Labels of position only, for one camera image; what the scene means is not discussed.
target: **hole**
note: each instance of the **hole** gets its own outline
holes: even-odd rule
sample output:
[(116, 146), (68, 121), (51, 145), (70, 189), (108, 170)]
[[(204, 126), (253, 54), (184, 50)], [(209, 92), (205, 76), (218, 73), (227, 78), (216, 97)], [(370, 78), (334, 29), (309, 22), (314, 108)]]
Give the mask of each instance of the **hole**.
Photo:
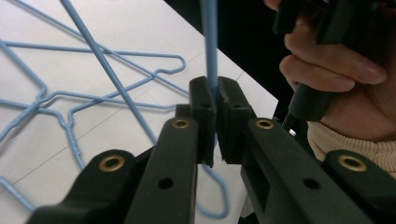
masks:
[(274, 128), (274, 124), (271, 121), (265, 120), (265, 119), (258, 120), (256, 122), (256, 126), (261, 129), (273, 129)]
[(306, 178), (303, 180), (305, 186), (309, 189), (320, 189), (320, 184), (318, 181), (312, 179), (312, 178)]
[(174, 128), (183, 129), (189, 127), (190, 123), (185, 119), (178, 119), (172, 123), (172, 126)]
[(113, 172), (120, 169), (125, 163), (125, 159), (118, 155), (113, 155), (102, 159), (99, 169), (103, 172)]
[(355, 172), (365, 172), (367, 170), (367, 165), (358, 158), (352, 156), (340, 156), (338, 162), (345, 168)]
[(113, 159), (106, 161), (106, 167), (111, 168), (111, 167), (118, 165), (119, 163), (120, 163), (119, 159), (113, 158)]
[(170, 189), (173, 187), (173, 180), (169, 177), (163, 178), (158, 181), (158, 188), (160, 189)]
[(359, 167), (361, 166), (360, 163), (358, 163), (357, 161), (354, 161), (352, 159), (345, 159), (344, 162), (350, 166), (354, 166), (354, 167)]

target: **finger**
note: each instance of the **finger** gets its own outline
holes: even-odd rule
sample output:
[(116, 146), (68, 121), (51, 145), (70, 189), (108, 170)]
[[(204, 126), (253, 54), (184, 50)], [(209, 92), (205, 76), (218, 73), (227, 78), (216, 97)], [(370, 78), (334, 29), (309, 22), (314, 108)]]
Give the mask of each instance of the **finger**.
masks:
[(264, 4), (272, 10), (278, 11), (281, 0), (264, 0)]
[(298, 82), (296, 82), (296, 81), (294, 81), (293, 79), (291, 79), (291, 78), (288, 78), (288, 77), (286, 77), (285, 76), (285, 78), (286, 78), (286, 80), (288, 81), (288, 83), (289, 83), (289, 85), (291, 86), (291, 88), (294, 90), (294, 91), (296, 91), (297, 90), (297, 86), (298, 86)]
[(353, 79), (306, 63), (295, 55), (284, 58), (279, 68), (293, 88), (296, 87), (296, 83), (304, 83), (319, 91), (344, 92), (352, 90), (355, 86)]
[(297, 25), (292, 34), (285, 36), (285, 46), (301, 60), (359, 83), (378, 84), (387, 79), (383, 67), (344, 45), (316, 44), (315, 33), (309, 26)]

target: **white table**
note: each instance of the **white table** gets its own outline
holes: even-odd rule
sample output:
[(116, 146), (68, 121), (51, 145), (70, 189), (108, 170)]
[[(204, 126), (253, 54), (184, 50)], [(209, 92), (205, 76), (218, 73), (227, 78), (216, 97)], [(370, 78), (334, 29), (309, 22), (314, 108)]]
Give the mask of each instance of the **white table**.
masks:
[[(25, 2), (76, 29), (59, 1)], [(205, 75), (204, 38), (164, 1), (85, 0), (72, 3), (98, 43), (111, 49), (181, 55), (187, 67), (172, 76), (160, 76), (184, 90), (188, 89), (192, 78)], [(0, 38), (5, 41), (87, 48), (83, 42), (6, 0), (0, 0), (0, 27)], [(93, 54), (12, 50), (47, 84), (48, 93), (62, 90), (102, 96), (115, 90)], [(125, 86), (147, 77), (142, 72), (107, 58)], [(175, 59), (130, 56), (128, 59), (151, 71), (157, 68), (173, 69), (181, 65)], [(0, 99), (31, 104), (39, 92), (37, 85), (3, 51), (0, 51), (0, 67)], [(259, 117), (273, 116), (277, 100), (220, 51), (219, 75), (238, 81)], [(134, 101), (148, 104), (175, 105), (188, 102), (186, 94), (159, 81), (150, 81), (129, 93)], [(57, 97), (46, 107), (60, 111), (66, 117), (71, 107), (85, 102), (71, 97)], [(145, 108), (140, 111), (156, 136), (164, 122), (175, 113), (175, 110)], [(0, 130), (20, 113), (19, 109), (0, 105)], [(128, 150), (138, 155), (152, 146), (125, 105), (96, 105), (76, 113), (74, 118), (73, 131), (86, 163), (93, 156), (111, 148)], [(232, 212), (223, 220), (209, 219), (196, 213), (195, 223), (236, 223), (246, 198), (240, 167), (222, 162), (217, 148), (214, 168), (228, 181)], [(201, 171), (197, 200), (208, 209), (221, 211), (219, 188)], [(5, 176), (36, 206), (60, 202), (78, 173), (79, 168), (64, 129), (52, 116), (38, 114), (30, 117), (0, 143), (0, 175)], [(0, 223), (24, 223), (29, 215), (22, 205), (0, 188)]]

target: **beige sleeve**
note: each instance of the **beige sleeve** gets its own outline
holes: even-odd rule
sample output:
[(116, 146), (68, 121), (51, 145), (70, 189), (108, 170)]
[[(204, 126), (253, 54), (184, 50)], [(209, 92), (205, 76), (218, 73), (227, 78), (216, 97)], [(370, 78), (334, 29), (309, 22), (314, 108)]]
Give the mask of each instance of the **beige sleeve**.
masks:
[(350, 150), (365, 156), (396, 178), (396, 141), (375, 143), (348, 138), (320, 122), (308, 122), (308, 142), (321, 161), (328, 152)]

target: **brass grommet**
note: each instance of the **brass grommet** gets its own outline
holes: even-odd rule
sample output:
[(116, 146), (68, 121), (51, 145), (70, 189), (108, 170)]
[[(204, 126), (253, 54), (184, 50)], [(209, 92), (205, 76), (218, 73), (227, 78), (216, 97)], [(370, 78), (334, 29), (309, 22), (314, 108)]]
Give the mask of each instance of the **brass grommet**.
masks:
[(125, 164), (125, 159), (118, 155), (113, 155), (102, 159), (99, 169), (103, 172), (114, 172)]
[(338, 162), (348, 170), (355, 172), (365, 172), (367, 171), (367, 165), (360, 159), (352, 156), (340, 156)]
[(184, 129), (190, 126), (190, 122), (186, 119), (177, 119), (172, 123), (174, 128)]
[(266, 120), (266, 119), (259, 119), (256, 121), (256, 126), (261, 128), (261, 129), (273, 129), (274, 128), (274, 124), (273, 122)]

